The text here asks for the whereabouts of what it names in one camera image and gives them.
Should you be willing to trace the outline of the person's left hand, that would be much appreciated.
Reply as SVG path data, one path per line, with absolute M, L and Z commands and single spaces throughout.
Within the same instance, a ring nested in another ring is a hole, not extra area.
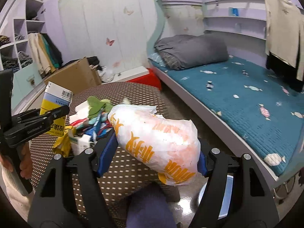
M 21 154 L 23 156 L 21 163 L 20 163 L 21 177 L 28 180 L 31 178 L 32 171 L 33 171 L 32 160 L 31 160 L 31 156 L 30 156 L 30 147 L 29 147 L 28 142 L 26 142 L 23 145 Z M 13 172 L 14 167 L 7 160 L 7 158 L 5 156 L 3 156 L 2 154 L 1 154 L 1 164 L 9 172 Z

